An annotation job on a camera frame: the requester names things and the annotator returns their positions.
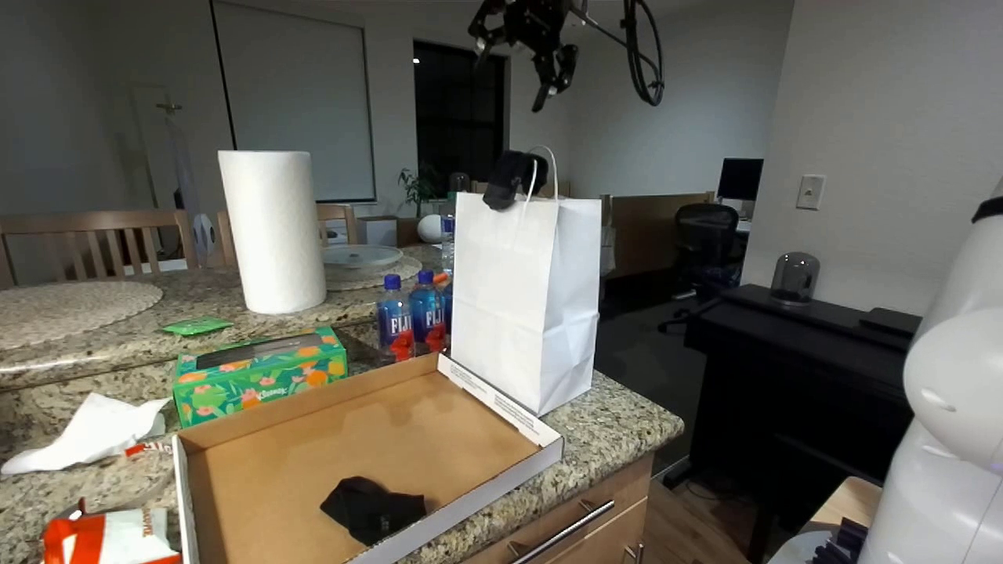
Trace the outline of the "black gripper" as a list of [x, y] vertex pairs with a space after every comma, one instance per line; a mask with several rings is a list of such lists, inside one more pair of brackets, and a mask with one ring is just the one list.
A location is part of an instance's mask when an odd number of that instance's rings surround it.
[[534, 49], [540, 86], [531, 111], [540, 111], [549, 96], [571, 86], [577, 47], [562, 42], [571, 0], [483, 0], [466, 26], [481, 54], [495, 45], [524, 45]]

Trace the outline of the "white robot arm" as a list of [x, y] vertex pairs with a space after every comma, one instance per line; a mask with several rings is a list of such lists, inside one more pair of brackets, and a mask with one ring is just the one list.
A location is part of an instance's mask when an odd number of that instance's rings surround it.
[[924, 313], [863, 564], [1003, 564], [1003, 0], [794, 0], [743, 275]]

